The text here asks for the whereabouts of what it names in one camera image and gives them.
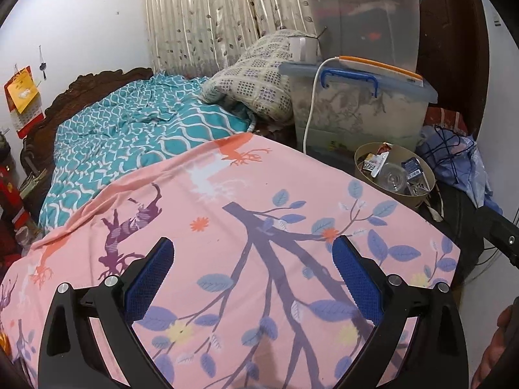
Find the calendar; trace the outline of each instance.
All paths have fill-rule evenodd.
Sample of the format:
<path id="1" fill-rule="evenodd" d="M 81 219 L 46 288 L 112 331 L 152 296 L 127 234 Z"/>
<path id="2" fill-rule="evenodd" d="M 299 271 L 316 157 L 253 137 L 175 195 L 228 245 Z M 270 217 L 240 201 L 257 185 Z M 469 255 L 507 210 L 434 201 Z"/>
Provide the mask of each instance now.
<path id="1" fill-rule="evenodd" d="M 30 67 L 27 67 L 27 71 L 30 76 L 32 74 L 30 72 Z M 32 101 L 27 105 L 27 107 L 23 110 L 22 113 L 19 113 L 16 109 L 16 105 L 9 94 L 7 88 L 11 85 L 16 79 L 16 75 L 14 75 L 9 82 L 4 86 L 5 96 L 7 98 L 7 105 L 9 106 L 9 112 L 11 113 L 11 121 L 15 130 L 20 139 L 23 139 L 28 135 L 31 128 L 35 126 L 35 124 L 39 123 L 43 120 L 43 112 L 42 112 L 42 99 L 39 95 L 37 95 Z"/>

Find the metal bolt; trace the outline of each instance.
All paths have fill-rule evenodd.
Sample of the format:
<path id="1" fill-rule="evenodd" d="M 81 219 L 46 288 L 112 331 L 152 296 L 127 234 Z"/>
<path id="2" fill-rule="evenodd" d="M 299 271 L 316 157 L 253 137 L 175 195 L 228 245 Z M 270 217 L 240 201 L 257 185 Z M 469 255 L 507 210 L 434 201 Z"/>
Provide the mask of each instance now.
<path id="1" fill-rule="evenodd" d="M 58 292 L 60 294 L 63 294 L 64 292 L 67 292 L 67 291 L 68 291 L 68 284 L 65 282 L 58 287 Z"/>
<path id="2" fill-rule="evenodd" d="M 438 283 L 438 289 L 444 293 L 449 292 L 449 286 L 445 282 Z"/>
<path id="3" fill-rule="evenodd" d="M 398 287 L 399 285 L 402 284 L 402 278 L 399 277 L 398 275 L 391 275 L 389 278 L 388 278 L 388 281 L 391 285 L 394 285 L 395 287 Z"/>
<path id="4" fill-rule="evenodd" d="M 117 282 L 119 282 L 119 278 L 113 275 L 104 280 L 104 284 L 107 287 L 113 287 L 115 284 L 117 284 Z"/>

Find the wooden headboard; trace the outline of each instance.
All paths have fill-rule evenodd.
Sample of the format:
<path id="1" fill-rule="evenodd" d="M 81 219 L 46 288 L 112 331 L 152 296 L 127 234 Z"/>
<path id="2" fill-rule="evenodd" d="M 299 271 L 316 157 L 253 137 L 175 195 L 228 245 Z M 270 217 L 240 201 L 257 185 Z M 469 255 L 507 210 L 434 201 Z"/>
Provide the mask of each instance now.
<path id="1" fill-rule="evenodd" d="M 47 169 L 49 175 L 52 175 L 54 171 L 54 139 L 56 130 L 61 123 L 124 85 L 135 80 L 148 80 L 152 75 L 153 72 L 150 68 L 139 67 L 128 73 L 118 70 L 103 71 L 98 75 L 79 76 L 45 110 L 45 120 L 35 126 L 24 139 L 20 162 L 27 175 L 33 172 L 30 163 L 38 171 Z"/>

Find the pink floral bedsheet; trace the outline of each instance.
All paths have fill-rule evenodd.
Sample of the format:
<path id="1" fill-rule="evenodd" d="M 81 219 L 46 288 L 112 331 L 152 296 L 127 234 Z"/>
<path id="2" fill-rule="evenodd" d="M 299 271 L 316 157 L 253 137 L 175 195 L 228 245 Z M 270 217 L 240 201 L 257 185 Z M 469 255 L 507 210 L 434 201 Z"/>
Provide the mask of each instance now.
<path id="1" fill-rule="evenodd" d="M 165 236 L 175 262 L 133 328 L 176 389 L 333 387 L 373 329 L 333 264 L 341 234 L 416 286 L 450 283 L 459 257 L 415 212 L 290 148 L 251 134 L 206 143 L 115 181 L 36 243 L 2 283 L 1 326 L 36 380 L 57 286 L 98 285 Z"/>

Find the dark wooden door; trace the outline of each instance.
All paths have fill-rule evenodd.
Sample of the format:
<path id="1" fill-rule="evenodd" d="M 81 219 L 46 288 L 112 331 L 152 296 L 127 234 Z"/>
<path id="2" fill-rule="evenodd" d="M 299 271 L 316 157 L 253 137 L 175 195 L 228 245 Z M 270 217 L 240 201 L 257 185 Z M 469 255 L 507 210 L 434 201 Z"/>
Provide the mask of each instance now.
<path id="1" fill-rule="evenodd" d="M 479 131 L 489 85 L 489 35 L 481 0 L 423 0 L 417 70 L 438 91 L 438 106 Z"/>

